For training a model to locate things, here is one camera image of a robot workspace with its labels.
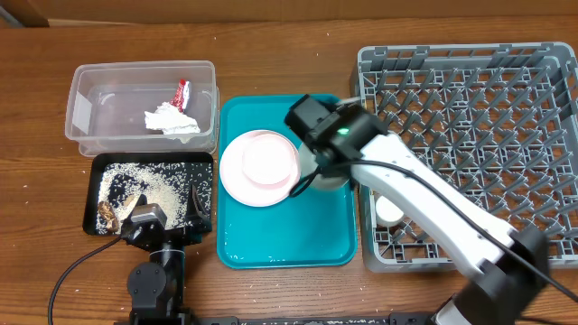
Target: plastic tray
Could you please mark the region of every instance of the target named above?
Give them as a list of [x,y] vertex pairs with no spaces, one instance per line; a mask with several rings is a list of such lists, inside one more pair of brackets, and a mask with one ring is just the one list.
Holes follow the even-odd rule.
[[[97,206],[98,192],[102,176],[111,163],[190,163],[186,167],[175,169],[175,171],[165,171],[170,176],[172,172],[185,172],[186,179],[191,180],[197,188],[199,198],[205,209],[211,216],[211,196],[213,180],[213,158],[208,153],[102,153],[93,161],[90,171],[89,193],[87,194],[87,203],[84,209],[84,219],[82,228],[89,235],[103,236],[108,235],[106,231],[101,231],[97,227],[99,221]],[[122,195],[122,190],[116,193],[118,197]],[[148,198],[148,203],[157,203]]]
[[[231,99],[221,109],[219,156],[237,136],[257,129],[276,131],[299,147],[284,117],[301,96]],[[355,203],[347,185],[335,191],[310,188],[295,199],[252,208],[231,198],[219,182],[217,213],[217,252],[232,268],[344,265],[357,249]]]

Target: green light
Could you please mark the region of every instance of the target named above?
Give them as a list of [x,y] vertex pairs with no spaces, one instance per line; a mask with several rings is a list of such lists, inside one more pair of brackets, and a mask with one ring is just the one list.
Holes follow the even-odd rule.
[[341,129],[337,130],[337,133],[340,135],[347,135],[350,130],[347,127],[342,127]]

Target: crumpled white paper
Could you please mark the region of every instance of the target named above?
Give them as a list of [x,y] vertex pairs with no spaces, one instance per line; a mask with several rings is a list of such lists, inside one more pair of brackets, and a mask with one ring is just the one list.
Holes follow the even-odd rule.
[[[179,112],[179,108],[164,102],[154,113],[144,112],[144,123],[150,130],[163,131],[164,135],[186,135],[199,133],[200,129],[197,121]],[[186,144],[191,138],[178,137],[182,143]]]

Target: red wrapper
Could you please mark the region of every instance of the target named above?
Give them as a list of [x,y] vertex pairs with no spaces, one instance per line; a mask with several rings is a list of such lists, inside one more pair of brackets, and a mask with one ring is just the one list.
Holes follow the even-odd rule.
[[187,103],[189,102],[190,84],[189,81],[181,79],[181,81],[179,81],[177,92],[174,94],[174,98],[169,102],[169,104],[177,107],[181,113],[184,113],[184,110],[187,108]]

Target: black tray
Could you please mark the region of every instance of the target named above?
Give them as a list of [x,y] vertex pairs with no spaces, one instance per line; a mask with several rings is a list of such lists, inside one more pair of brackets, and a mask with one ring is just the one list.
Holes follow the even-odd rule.
[[[84,209],[84,220],[82,228],[84,232],[93,236],[106,236],[109,234],[101,234],[97,232],[98,222],[98,192],[100,191],[100,183],[102,175],[106,167],[111,163],[209,163],[210,172],[195,171],[192,175],[192,181],[195,186],[199,186],[202,181],[207,181],[210,185],[210,192],[212,190],[213,177],[213,158],[208,153],[102,153],[94,158],[90,170],[89,193],[87,195],[87,204]],[[212,202],[212,195],[209,201],[209,216],[211,216],[210,203]]]

